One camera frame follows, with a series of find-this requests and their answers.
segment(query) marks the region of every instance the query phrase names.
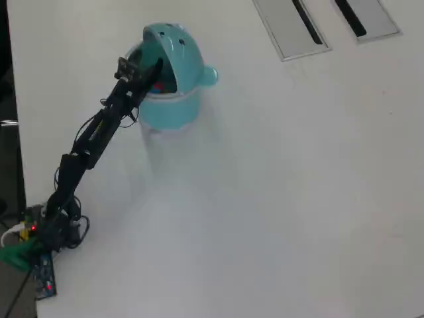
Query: wire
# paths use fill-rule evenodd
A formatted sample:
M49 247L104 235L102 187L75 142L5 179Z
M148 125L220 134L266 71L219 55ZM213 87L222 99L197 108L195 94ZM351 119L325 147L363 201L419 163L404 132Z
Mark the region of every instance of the wire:
M58 173L59 173L59 168L58 167L56 169L56 172L54 172L54 191L56 191L58 189Z
M74 143L72 146L75 146L75 143L77 142L78 137L80 136L80 132L83 130L85 126L87 126L95 117L95 115L91 116L82 126L78 129L77 135L75 135Z
M84 240L85 236L87 235L88 230L90 228L90 219L88 217L86 217L85 215L82 215L81 216L81 219L85 219L85 230L84 230L84 233L82 234L82 236L81 236L81 238L80 238L80 240L79 240L78 243L75 243L73 245L68 245L67 246L71 250L77 248L83 242L83 240Z
M13 227L11 227L9 230L7 230L6 232L4 232L1 235L1 238L0 238L0 245L1 245L1 247L5 247L5 238L6 238L7 235L9 235L11 233L15 233L15 232L20 232L22 230L25 230L25 223L16 224Z
M13 217L13 218L19 218L19 215L17 214L6 214L6 215L2 215L1 219L0 219L0 225L3 225L5 229L9 230L11 227L8 226L3 219L5 219L6 217ZM15 235L18 239L20 240L25 240L19 233L13 232L13 235Z
M13 310L13 308L14 308L14 306L15 306L16 302L18 301L18 298L21 296L21 294L22 294L22 292L23 292L23 290L24 290L24 287L25 287L25 285L27 284L28 279L29 279L29 278L30 278L30 276L31 276L31 272L32 272L32 269L30 269L30 270L26 273L26 276L25 276L24 280L22 281L21 286L19 286L18 292L15 294L15 296L14 296L14 298L13 298L13 300L12 300L11 304L9 305L9 308L7 308L7 311L6 311L6 314L5 314L5 317L4 317L4 318L9 318L9 316L11 315L12 310Z
M138 121L138 116L140 115L140 110L137 108L137 116L135 117L135 121L132 122L132 124L128 125L128 126L120 126L121 128L129 128L131 126L133 126L137 121Z

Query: teal container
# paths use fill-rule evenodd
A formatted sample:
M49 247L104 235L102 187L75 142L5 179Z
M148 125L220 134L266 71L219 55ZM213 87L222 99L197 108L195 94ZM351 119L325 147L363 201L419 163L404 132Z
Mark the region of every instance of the teal container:
M159 58L164 60L160 79L140 105L142 124L168 131L193 122L199 114L201 88L218 81L218 72L204 64L195 40L180 25L156 23L144 28L142 42L127 57L135 50L142 54L142 71Z

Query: black cable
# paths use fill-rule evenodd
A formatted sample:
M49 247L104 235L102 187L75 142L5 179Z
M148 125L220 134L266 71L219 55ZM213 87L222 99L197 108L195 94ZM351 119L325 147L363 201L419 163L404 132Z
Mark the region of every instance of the black cable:
M83 242L83 240L84 240L85 236L87 235L88 230L90 228L90 219L88 217L86 217L85 215L82 215L81 219L85 219L85 230L84 230L84 233L82 234L78 243L67 246L71 250L77 248Z
M132 124L130 124L130 125L128 125L128 126L120 126L121 128L129 128L129 127L131 127L131 126L133 126L136 122L137 122L137 120L138 120L138 116L140 115L140 109L139 108L137 108L137 116L135 117L135 121L133 121L132 122Z
M87 126L95 117L95 115L91 116L84 124L82 124L82 126L78 129L77 135L75 135L75 139L74 139L74 143L72 144L72 147L75 146L75 143L77 142L78 136L80 134L80 132L84 129L85 126Z
M5 318L9 318L9 316L11 315L12 310L13 310L14 306L16 305L16 302L18 301L18 298L21 296L21 294L22 294L22 292L23 292L23 290L24 290L24 287L25 287L25 285L27 284L28 279L29 279L29 278L30 278L30 276L31 276L31 272L32 272L32 269L30 269L30 270L26 273L26 276L25 276L24 280L22 281L21 286L19 286L18 292L15 294L15 296L14 296L14 298L13 298L13 300L12 300L11 304L9 305L9 308L8 308L8 309L7 309L7 311L6 311Z

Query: white tabletop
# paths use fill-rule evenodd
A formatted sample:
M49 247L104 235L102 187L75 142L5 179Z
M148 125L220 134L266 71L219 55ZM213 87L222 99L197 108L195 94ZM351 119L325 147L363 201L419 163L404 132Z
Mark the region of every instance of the white tabletop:
M403 35L360 46L306 2L333 50L281 63L249 0L9 1L29 205L143 26L185 25L221 77L185 133L115 135L40 318L424 313L424 2L383 1Z

